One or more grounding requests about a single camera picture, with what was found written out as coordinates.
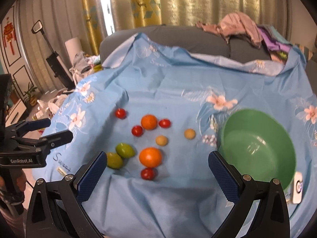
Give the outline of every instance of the green fruit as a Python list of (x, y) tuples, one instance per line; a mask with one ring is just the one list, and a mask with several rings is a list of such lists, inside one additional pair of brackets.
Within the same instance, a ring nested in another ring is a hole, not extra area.
[(112, 169), (120, 169), (121, 167), (123, 167), (123, 160), (117, 153), (108, 152), (106, 153), (106, 155), (108, 167)]
[(123, 158), (130, 158), (135, 156), (134, 149), (129, 144), (125, 144), (125, 143), (119, 143), (116, 146), (116, 152), (118, 153), (119, 156)]

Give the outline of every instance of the green plastic bowl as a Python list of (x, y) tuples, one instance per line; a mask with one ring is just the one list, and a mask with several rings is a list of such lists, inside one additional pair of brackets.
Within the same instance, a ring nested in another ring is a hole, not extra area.
[(296, 167), (293, 143), (286, 130), (269, 115), (252, 109), (232, 114), (221, 131), (220, 153), (254, 180), (280, 180), (285, 190)]

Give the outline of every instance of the yellow curtain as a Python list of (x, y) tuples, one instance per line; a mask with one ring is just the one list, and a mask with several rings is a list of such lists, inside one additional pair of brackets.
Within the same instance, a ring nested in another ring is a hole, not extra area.
[(286, 36), (290, 19), (287, 0), (111, 0), (111, 7), (116, 30), (153, 24), (192, 26), (198, 20), (218, 23), (226, 14), (242, 11)]
[(91, 51), (99, 55), (99, 46), (106, 37), (100, 0), (81, 0)]

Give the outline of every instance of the small orange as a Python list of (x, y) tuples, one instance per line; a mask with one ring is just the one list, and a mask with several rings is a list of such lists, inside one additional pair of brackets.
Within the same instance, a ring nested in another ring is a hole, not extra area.
[(139, 160), (145, 167), (155, 168), (162, 163), (162, 154), (157, 148), (146, 148), (141, 151)]
[(156, 126), (158, 125), (158, 120), (156, 119), (154, 115), (147, 114), (142, 117), (141, 125), (144, 129), (151, 131), (151, 130), (154, 130)]

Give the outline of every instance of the round yellow fruit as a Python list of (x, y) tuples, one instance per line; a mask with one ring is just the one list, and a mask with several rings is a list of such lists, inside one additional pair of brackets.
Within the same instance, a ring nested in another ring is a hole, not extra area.
[(156, 139), (155, 139), (155, 142), (156, 144), (158, 144), (159, 146), (161, 147), (164, 147), (167, 145), (168, 143), (168, 138), (163, 136), (163, 135), (160, 135), (160, 136), (157, 136)]
[(192, 140), (196, 137), (196, 132), (193, 129), (187, 129), (184, 131), (184, 136), (188, 140)]

